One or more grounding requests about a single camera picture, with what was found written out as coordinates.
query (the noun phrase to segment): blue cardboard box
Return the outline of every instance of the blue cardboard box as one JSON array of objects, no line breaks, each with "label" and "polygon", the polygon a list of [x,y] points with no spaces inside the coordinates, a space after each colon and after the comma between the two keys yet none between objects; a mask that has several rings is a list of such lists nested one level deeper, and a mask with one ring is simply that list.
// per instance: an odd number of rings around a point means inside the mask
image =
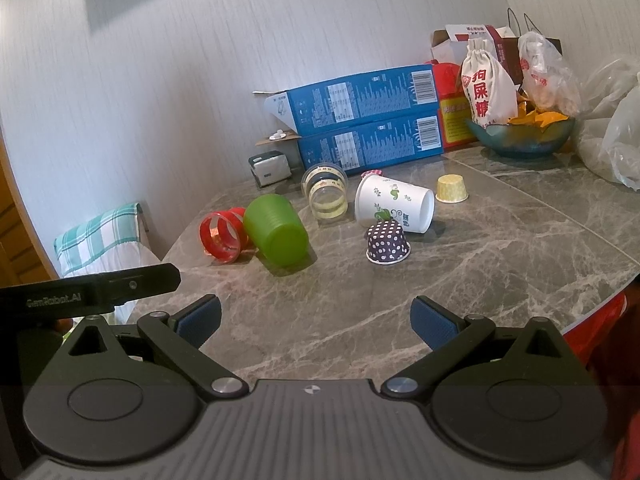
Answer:
[{"label": "blue cardboard box", "polygon": [[430,64],[389,68],[270,96],[265,109],[302,137],[438,109]]},{"label": "blue cardboard box", "polygon": [[440,128],[436,108],[302,137],[298,147],[305,169],[332,162],[354,174],[443,153]]}]

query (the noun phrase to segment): white wallpaper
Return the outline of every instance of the white wallpaper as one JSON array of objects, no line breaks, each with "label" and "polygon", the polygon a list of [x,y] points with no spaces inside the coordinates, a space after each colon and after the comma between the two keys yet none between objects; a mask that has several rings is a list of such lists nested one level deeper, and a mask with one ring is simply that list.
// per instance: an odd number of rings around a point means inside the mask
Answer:
[{"label": "white wallpaper", "polygon": [[508,0],[523,32],[526,12],[543,34],[560,38],[572,68],[586,77],[612,54],[640,55],[640,0]]},{"label": "white wallpaper", "polygon": [[256,89],[429,59],[506,0],[0,0],[0,117],[33,224],[54,238],[133,200],[161,256],[276,129]]}]

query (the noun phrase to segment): paper cup with green leaf print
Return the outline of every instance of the paper cup with green leaf print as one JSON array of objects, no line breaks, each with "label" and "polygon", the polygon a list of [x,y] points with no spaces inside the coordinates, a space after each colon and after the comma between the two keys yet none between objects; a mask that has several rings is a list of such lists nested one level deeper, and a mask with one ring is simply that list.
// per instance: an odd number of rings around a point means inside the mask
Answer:
[{"label": "paper cup with green leaf print", "polygon": [[368,174],[356,193],[356,220],[363,227],[396,220],[405,231],[425,233],[433,219],[434,204],[431,189]]}]

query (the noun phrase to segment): green checkered fabric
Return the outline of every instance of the green checkered fabric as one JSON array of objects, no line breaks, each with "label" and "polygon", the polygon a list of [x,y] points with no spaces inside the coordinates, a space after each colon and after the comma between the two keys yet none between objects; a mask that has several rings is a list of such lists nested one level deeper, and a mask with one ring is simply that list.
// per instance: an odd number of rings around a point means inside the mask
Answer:
[{"label": "green checkered fabric", "polygon": [[62,277],[82,269],[125,242],[139,242],[140,204],[127,204],[70,229],[53,242]]}]

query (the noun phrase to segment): wooden cabinet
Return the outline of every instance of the wooden cabinet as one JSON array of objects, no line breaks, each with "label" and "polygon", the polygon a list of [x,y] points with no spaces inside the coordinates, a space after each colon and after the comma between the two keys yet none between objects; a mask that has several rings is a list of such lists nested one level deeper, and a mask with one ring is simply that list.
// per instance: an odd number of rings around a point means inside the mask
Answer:
[{"label": "wooden cabinet", "polygon": [[20,198],[1,135],[0,130],[0,287],[57,279]]}]

